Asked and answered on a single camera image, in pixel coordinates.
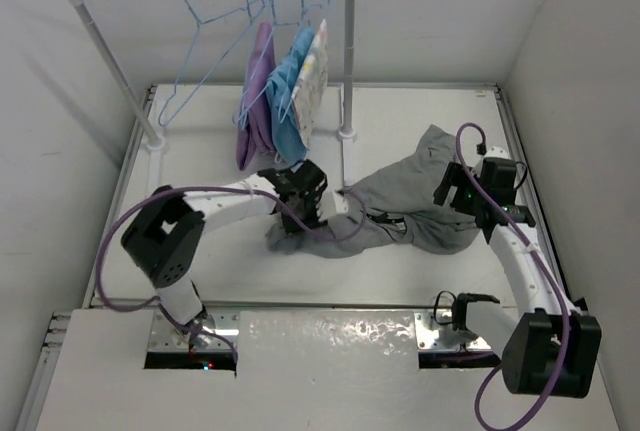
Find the grey t shirt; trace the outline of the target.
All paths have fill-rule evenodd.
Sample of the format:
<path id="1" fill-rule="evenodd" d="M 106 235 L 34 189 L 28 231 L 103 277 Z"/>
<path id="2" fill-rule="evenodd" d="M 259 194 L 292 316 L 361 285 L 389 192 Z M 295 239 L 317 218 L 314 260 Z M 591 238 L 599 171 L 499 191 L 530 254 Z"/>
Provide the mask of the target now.
<path id="1" fill-rule="evenodd" d="M 479 234 L 474 218 L 438 206 L 433 194 L 453 161 L 455 137 L 432 125 L 413 154 L 358 181 L 349 212 L 329 218 L 319 228 L 327 241 L 300 232 L 287 234 L 282 224 L 266 235 L 267 248 L 282 254 L 307 253 L 342 259 L 367 249 L 412 245 L 423 251 L 451 255 L 467 249 Z"/>

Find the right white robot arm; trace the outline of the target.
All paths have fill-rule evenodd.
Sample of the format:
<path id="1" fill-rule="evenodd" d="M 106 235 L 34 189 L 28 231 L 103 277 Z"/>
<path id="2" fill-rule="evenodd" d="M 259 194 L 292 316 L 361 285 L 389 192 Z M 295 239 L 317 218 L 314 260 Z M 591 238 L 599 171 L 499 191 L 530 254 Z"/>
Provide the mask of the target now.
<path id="1" fill-rule="evenodd" d="M 588 395 L 602 338 L 598 321 L 567 298 L 540 250 L 536 221 L 516 202 L 515 161 L 487 154 L 476 168 L 448 164 L 434 192 L 437 205 L 473 217 L 498 258 L 519 317 L 504 315 L 498 298 L 461 293 L 451 306 L 453 330 L 483 337 L 500 357 L 513 394 Z"/>

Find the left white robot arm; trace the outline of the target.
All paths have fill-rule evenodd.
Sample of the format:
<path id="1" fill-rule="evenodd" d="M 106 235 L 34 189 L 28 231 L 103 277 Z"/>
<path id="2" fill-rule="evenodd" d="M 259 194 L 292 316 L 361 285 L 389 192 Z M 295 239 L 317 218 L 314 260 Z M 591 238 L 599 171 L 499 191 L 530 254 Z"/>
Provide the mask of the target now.
<path id="1" fill-rule="evenodd" d="M 147 276 L 162 308 L 189 326 L 204 305 L 188 276 L 203 235 L 246 218 L 279 213 L 289 233 L 321 224 L 326 174 L 313 162 L 265 169 L 212 190 L 158 188 L 121 237 L 121 246 Z"/>

